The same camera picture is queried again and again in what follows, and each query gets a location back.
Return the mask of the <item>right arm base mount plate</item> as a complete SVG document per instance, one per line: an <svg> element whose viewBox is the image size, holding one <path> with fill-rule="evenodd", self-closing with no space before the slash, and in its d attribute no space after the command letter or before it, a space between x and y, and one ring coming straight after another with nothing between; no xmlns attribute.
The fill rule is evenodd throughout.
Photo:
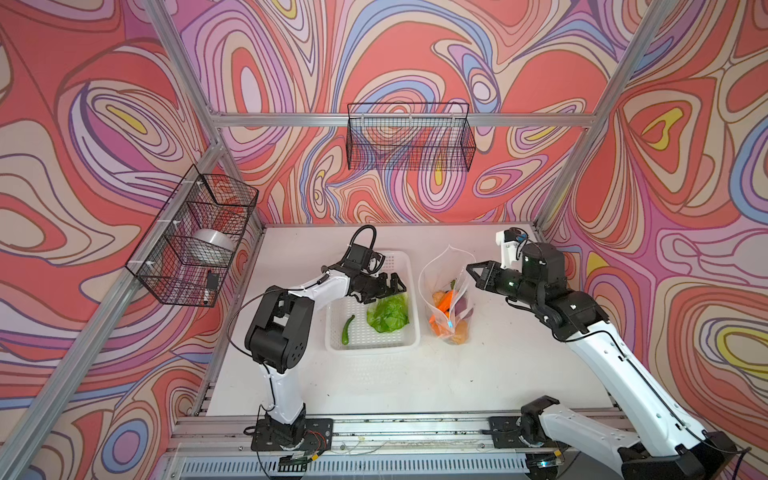
<svg viewBox="0 0 768 480"><path fill-rule="evenodd" d="M570 446L548 437L537 420L530 416L491 416L486 433L492 437L494 447L502 448L556 448L568 450Z"/></svg>

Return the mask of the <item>green toy pepper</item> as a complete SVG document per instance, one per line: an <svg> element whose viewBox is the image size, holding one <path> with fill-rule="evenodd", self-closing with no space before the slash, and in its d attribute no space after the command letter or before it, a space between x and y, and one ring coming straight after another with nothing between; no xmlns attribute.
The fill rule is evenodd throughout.
<svg viewBox="0 0 768 480"><path fill-rule="evenodd" d="M344 323L341 333L341 342L343 346L347 346L350 341L349 329L351 323L354 321L355 315L351 315Z"/></svg>

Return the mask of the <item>white plastic perforated basket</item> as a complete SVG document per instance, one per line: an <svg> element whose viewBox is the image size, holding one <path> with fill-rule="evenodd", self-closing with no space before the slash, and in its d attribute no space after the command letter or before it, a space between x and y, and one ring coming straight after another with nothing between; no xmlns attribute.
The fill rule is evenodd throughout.
<svg viewBox="0 0 768 480"><path fill-rule="evenodd" d="M327 308L325 346L336 354L385 354L413 349L420 341L411 262L403 251L384 253L382 271L398 292L371 304L345 297Z"/></svg>

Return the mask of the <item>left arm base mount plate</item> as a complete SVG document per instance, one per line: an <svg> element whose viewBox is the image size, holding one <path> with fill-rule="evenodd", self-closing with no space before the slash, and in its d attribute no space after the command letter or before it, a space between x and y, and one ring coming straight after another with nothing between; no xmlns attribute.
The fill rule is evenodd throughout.
<svg viewBox="0 0 768 480"><path fill-rule="evenodd" d="M324 451L332 446L334 421L331 418L298 419L295 424L282 424L270 417L259 419L244 433L251 436L252 451Z"/></svg>

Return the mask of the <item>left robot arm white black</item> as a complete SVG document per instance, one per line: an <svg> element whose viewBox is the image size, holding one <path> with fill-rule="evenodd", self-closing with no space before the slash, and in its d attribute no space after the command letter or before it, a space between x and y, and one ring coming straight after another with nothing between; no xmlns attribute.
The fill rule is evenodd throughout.
<svg viewBox="0 0 768 480"><path fill-rule="evenodd" d="M264 292L244 340L246 352L265 370L272 400L257 423L257 437L288 449L310 435L306 404L290 370L305 354L313 316L345 297L368 305L405 293L397 274L381 271L385 259L371 247L352 243L339 261L321 268L318 278Z"/></svg>

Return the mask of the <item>clear zip top bag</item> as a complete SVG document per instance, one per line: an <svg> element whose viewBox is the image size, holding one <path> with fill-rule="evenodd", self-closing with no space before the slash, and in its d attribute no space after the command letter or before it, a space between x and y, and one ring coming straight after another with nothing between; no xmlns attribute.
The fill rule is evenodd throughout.
<svg viewBox="0 0 768 480"><path fill-rule="evenodd" d="M418 289L428 326L448 344L462 345L469 340L474 312L469 291L474 283L466 267L474 261L470 252L449 245L419 275Z"/></svg>

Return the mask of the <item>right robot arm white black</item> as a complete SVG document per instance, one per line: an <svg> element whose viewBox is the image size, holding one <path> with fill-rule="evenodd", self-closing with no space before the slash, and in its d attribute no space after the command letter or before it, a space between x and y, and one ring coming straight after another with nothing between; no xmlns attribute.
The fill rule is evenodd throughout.
<svg viewBox="0 0 768 480"><path fill-rule="evenodd" d="M610 427L543 395L520 410L521 440L566 444L625 479L715 479L726 466L741 466L747 449L706 430L624 344L597 301L569 287L561 251L538 242L513 247L520 269L493 260L467 265L476 287L533 314L589 367L633 427Z"/></svg>

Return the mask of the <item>green toy lettuce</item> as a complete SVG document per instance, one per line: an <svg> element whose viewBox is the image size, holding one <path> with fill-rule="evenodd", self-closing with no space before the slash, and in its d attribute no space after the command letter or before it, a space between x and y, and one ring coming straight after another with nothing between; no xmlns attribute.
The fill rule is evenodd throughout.
<svg viewBox="0 0 768 480"><path fill-rule="evenodd" d="M378 300L366 313L366 321L378 333L392 333L410 323L406 293Z"/></svg>

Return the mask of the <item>tan toy potato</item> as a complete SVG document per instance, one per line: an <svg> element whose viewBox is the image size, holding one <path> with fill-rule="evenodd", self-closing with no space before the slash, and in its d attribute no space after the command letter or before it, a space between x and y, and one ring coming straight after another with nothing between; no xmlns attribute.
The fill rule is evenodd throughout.
<svg viewBox="0 0 768 480"><path fill-rule="evenodd" d="M454 345L465 344L469 340L469 322L466 320L460 321L455 328L454 333L449 337L448 341Z"/></svg>

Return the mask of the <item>purple toy onion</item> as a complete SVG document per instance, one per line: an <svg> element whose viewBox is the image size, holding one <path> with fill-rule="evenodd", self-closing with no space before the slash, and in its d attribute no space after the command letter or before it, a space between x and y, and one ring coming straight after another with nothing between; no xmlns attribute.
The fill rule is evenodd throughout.
<svg viewBox="0 0 768 480"><path fill-rule="evenodd" d="M473 314L474 303L466 296L462 296L454 306L454 314L458 320L470 318Z"/></svg>

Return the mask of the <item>orange toy carrot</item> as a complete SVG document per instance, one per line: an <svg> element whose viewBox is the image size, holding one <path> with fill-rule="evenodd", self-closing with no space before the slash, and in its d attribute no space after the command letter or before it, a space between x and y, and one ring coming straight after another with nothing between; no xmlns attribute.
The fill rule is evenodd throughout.
<svg viewBox="0 0 768 480"><path fill-rule="evenodd" d="M437 291L433 294L435 310L429 319L429 324L438 337L451 336L455 331L451 315L454 294L454 290Z"/></svg>

